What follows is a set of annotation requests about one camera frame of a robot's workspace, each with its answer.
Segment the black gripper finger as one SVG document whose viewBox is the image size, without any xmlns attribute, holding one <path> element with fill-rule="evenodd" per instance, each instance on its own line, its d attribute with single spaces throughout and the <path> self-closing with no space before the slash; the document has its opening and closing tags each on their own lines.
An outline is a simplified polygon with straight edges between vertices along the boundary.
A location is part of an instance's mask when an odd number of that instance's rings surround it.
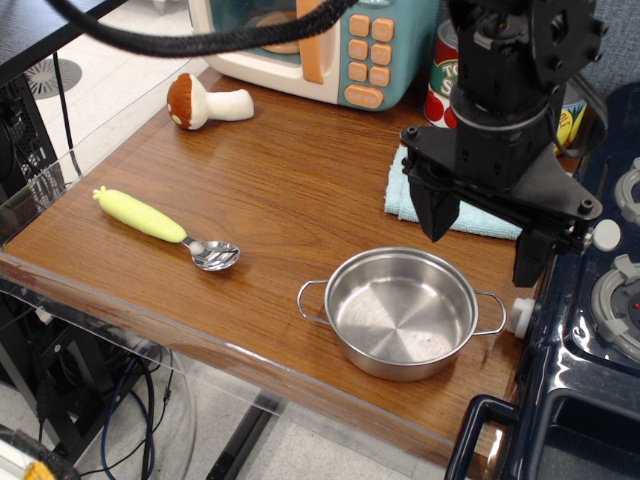
<svg viewBox="0 0 640 480">
<path fill-rule="evenodd" d="M 455 184 L 431 174 L 409 174 L 409 192 L 425 235 L 439 241 L 459 216 L 460 200 L 452 193 Z"/>
<path fill-rule="evenodd" d="M 548 230 L 525 229 L 516 241 L 513 283 L 516 287 L 533 287 L 553 254 L 554 237 Z"/>
</svg>

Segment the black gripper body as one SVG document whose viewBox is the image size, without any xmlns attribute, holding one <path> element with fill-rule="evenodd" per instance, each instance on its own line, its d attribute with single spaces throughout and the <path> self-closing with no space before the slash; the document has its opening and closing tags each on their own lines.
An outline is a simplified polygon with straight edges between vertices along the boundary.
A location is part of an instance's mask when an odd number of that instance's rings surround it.
<svg viewBox="0 0 640 480">
<path fill-rule="evenodd" d="M 447 178 L 460 203 L 522 231 L 550 231 L 553 254 L 584 252 L 602 206 L 565 173 L 554 154 L 562 102 L 561 96 L 551 96 L 498 112 L 455 96 L 456 128 L 410 125 L 401 132 L 407 148 L 403 172 L 408 182 L 412 172 Z"/>
</svg>

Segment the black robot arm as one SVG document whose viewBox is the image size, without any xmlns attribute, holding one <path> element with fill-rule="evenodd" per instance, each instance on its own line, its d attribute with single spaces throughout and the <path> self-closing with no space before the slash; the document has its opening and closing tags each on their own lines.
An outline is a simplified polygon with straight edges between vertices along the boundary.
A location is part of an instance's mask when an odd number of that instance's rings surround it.
<svg viewBox="0 0 640 480">
<path fill-rule="evenodd" d="M 410 126 L 401 134 L 419 223 L 441 239 L 462 203 L 516 225 L 513 282 L 535 285 L 557 254 L 582 252 L 601 203 L 559 163 L 565 90 L 600 117 L 607 110 L 581 72 L 607 34 L 591 1 L 451 1 L 459 74 L 452 129 Z"/>
</svg>

